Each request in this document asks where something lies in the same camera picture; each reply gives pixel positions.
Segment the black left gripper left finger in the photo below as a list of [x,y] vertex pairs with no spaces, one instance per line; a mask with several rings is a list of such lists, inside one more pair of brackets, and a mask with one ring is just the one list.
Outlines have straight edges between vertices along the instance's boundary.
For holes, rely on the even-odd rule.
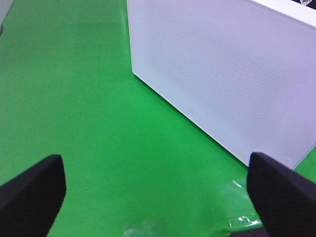
[[66,196],[61,155],[49,155],[0,187],[0,235],[45,237]]

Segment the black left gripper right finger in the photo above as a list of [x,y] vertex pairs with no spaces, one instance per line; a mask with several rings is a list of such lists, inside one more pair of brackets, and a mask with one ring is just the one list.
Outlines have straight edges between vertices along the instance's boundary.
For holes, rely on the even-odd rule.
[[316,184],[272,157],[253,152],[246,189],[271,237],[316,235]]

